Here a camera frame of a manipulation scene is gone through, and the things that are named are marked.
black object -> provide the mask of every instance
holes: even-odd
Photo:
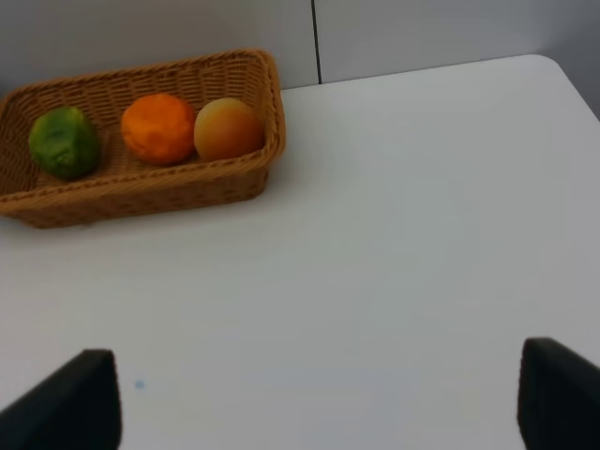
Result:
[[[528,450],[600,449],[600,369],[553,339],[527,339],[517,420]]]
[[[82,352],[0,412],[0,450],[115,450],[121,434],[110,351]]]

white table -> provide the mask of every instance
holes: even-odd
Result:
[[[110,348],[124,450],[521,449],[523,340],[600,362],[596,118],[539,56],[283,97],[252,202],[0,223],[0,406]]]

white wall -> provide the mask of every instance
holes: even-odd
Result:
[[[284,87],[318,82],[309,1],[0,2],[0,92],[236,47],[270,50]]]
[[[524,53],[600,113],[598,0],[315,0],[324,83]]]

orange fruit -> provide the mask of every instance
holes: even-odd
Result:
[[[194,142],[204,160],[239,158],[264,147],[263,124],[243,101],[221,98],[198,113]]]
[[[194,109],[169,94],[137,99],[123,113],[121,132],[142,161],[170,165],[194,151]]]

wicker basket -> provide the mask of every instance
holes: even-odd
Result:
[[[121,114],[136,98],[157,92],[184,98],[197,111],[217,98],[245,101],[264,122],[265,147],[210,163],[194,157],[166,169],[140,162],[121,138]],[[80,108],[103,143],[99,170],[70,183],[41,172],[28,148],[34,121],[65,105]],[[248,200],[263,192],[269,166],[284,146],[277,69],[263,51],[223,52],[33,84],[0,104],[0,215],[52,228]]]

